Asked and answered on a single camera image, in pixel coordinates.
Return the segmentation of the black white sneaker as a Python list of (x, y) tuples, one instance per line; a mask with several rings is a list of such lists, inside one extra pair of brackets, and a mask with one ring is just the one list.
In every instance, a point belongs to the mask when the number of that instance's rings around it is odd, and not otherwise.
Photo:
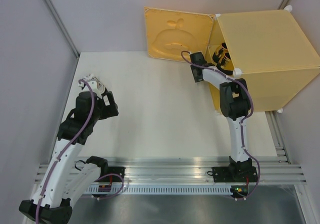
[(105, 85), (92, 73), (88, 75), (84, 75), (82, 79), (78, 82), (78, 86), (83, 91), (89, 91), (89, 88), (85, 83), (83, 83), (83, 80), (88, 84), (88, 86), (92, 89), (92, 91), (100, 98), (102, 99), (106, 93), (107, 89)]

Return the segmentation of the gold loafer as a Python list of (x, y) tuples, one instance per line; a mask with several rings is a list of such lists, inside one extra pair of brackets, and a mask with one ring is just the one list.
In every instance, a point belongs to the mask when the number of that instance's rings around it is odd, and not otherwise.
[(218, 63), (225, 53), (228, 52), (227, 45), (223, 42), (213, 53), (212, 59), (214, 63)]
[(229, 62), (231, 62), (230, 54), (229, 54), (229, 52), (224, 52), (224, 53), (221, 55), (221, 57), (220, 57), (220, 59), (219, 59), (219, 61), (218, 61), (218, 63), (217, 63), (217, 69), (218, 69), (220, 72), (222, 72), (222, 73), (224, 73), (224, 74), (226, 74), (226, 75), (231, 76), (231, 75), (233, 74), (233, 71), (232, 71), (232, 70), (226, 70), (226, 69), (224, 69), (224, 67), (225, 67)]

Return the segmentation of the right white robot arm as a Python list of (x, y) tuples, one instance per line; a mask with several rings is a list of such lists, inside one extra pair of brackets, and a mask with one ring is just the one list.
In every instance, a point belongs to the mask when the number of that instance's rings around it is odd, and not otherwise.
[(247, 149), (247, 119), (253, 114), (253, 101), (244, 79), (235, 79), (208, 63), (201, 52), (181, 52), (190, 64), (195, 82), (205, 81), (219, 90), (220, 111), (226, 117), (231, 143), (228, 176), (235, 182), (247, 174), (254, 158)]

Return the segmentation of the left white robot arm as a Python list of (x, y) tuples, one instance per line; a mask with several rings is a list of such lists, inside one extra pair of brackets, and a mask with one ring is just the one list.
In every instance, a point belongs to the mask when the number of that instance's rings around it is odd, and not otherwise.
[(68, 223), (75, 204), (92, 183), (111, 182), (113, 176), (123, 180), (121, 174), (110, 172), (106, 159), (91, 156), (76, 177), (67, 182), (95, 124), (119, 114), (113, 93), (97, 78), (83, 78), (78, 83), (81, 91), (75, 108), (59, 126), (45, 175), (31, 199), (23, 200), (19, 206), (19, 211), (37, 224)]

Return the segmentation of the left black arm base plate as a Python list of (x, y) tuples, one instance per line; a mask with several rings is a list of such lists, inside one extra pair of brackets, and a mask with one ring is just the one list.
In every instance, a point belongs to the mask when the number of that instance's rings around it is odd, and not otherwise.
[[(113, 166), (108, 168), (108, 174), (117, 174), (121, 176), (122, 178), (125, 177), (125, 167), (120, 167), (120, 166)], [(118, 176), (109, 176), (106, 177), (107, 182), (122, 182), (121, 179)]]

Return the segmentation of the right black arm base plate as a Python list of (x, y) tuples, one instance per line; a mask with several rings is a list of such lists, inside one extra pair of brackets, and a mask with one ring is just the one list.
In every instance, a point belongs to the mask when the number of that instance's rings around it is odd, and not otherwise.
[(212, 167), (213, 180), (215, 183), (255, 183), (258, 174), (255, 167), (231, 170), (229, 167)]

